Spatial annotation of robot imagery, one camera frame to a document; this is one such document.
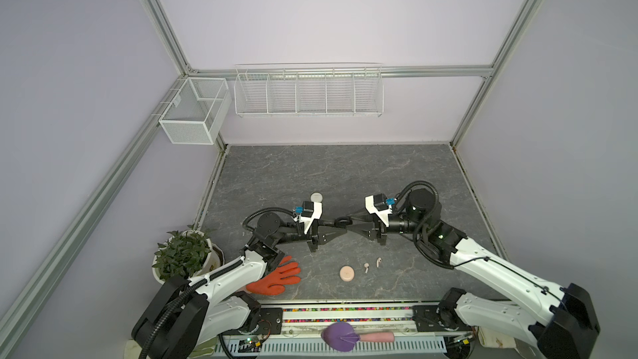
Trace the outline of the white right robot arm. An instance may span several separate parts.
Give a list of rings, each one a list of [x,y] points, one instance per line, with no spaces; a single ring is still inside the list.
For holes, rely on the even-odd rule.
[[[446,330],[487,328],[535,346],[546,358],[591,357],[601,326],[591,295],[530,274],[485,249],[441,219],[440,195],[430,182],[411,182],[394,197],[366,197],[363,210],[339,227],[385,244],[389,234],[410,239],[431,264],[468,274],[510,300],[500,303],[452,288],[427,320]]]

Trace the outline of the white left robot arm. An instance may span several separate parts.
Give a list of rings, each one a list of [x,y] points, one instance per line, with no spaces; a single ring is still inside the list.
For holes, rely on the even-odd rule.
[[[176,274],[164,282],[132,330],[141,347],[138,356],[186,358],[197,345],[227,331],[256,329],[260,305],[254,297],[277,296],[301,281],[298,263],[279,244],[303,241],[316,249],[350,225],[349,216],[322,219],[320,204],[312,202],[249,215],[242,226],[252,235],[239,257],[206,274]]]

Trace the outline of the black round charging case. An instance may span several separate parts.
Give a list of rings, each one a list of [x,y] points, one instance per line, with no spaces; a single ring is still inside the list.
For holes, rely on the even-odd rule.
[[[334,219],[333,225],[337,228],[345,229],[347,226],[352,225],[352,218],[350,216],[342,216]]]

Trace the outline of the white earbud charging case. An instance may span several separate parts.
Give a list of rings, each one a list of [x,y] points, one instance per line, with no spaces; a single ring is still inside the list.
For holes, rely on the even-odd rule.
[[[322,201],[323,201],[323,196],[322,196],[322,194],[321,194],[321,193],[319,193],[319,192],[314,192],[314,193],[312,193],[312,194],[311,194],[311,196],[310,196],[310,200],[311,200],[313,203],[322,203]]]

